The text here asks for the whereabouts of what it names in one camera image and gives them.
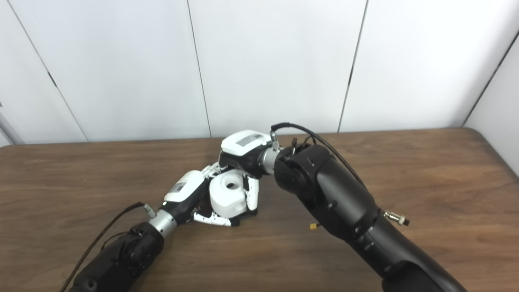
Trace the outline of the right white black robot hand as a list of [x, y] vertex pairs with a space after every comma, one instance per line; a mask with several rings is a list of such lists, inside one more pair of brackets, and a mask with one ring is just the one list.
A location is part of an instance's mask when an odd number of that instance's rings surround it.
[[257, 131], [239, 131], [221, 143], [219, 166], [238, 171], [238, 181], [242, 183], [246, 212], [249, 214], [257, 214], [259, 180], [274, 174], [276, 155], [270, 135]]

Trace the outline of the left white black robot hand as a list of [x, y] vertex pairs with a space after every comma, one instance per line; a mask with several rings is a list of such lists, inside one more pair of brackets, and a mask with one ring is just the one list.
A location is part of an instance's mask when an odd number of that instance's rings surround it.
[[173, 226], [197, 221], [224, 227], [239, 227], [239, 218], [224, 218], [212, 208], [203, 210], [200, 202], [209, 198], [209, 186], [213, 178], [221, 173], [219, 163], [208, 165], [202, 170], [191, 170], [170, 189], [164, 197], [156, 218], [164, 217]]

